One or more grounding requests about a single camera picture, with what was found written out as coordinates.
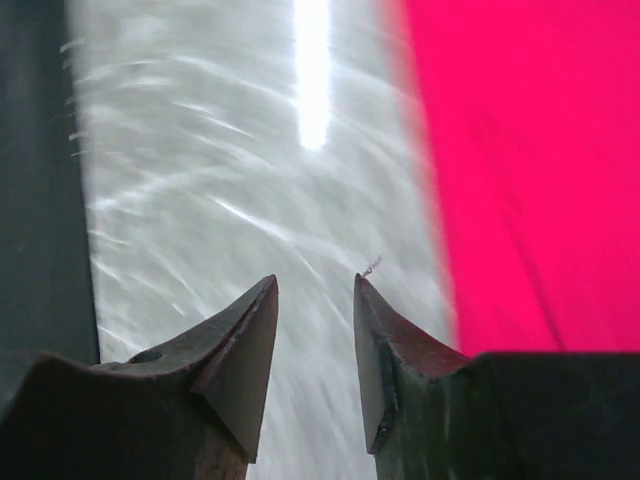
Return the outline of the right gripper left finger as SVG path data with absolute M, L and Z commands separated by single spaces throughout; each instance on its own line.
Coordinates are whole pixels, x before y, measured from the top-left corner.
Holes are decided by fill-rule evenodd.
M 257 457 L 278 320 L 266 276 L 129 361 L 1 354 L 5 479 L 242 479 Z

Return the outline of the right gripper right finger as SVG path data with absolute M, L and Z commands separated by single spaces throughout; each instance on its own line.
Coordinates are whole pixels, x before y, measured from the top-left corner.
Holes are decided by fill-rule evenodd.
M 381 479 L 635 479 L 639 358 L 466 357 L 354 280 L 367 451 Z

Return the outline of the pink t shirt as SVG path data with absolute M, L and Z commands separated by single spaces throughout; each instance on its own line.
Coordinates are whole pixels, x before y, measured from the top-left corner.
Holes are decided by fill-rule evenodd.
M 639 5 L 391 1 L 465 354 L 639 349 Z

